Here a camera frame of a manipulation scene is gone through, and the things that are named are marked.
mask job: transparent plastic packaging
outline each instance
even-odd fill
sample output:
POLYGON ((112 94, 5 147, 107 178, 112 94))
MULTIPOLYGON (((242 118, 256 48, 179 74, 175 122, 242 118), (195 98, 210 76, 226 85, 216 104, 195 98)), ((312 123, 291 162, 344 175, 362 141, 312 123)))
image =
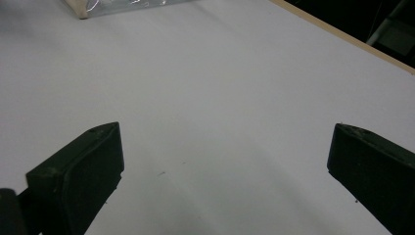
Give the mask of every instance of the transparent plastic packaging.
POLYGON ((80 19, 193 0, 65 0, 80 19))

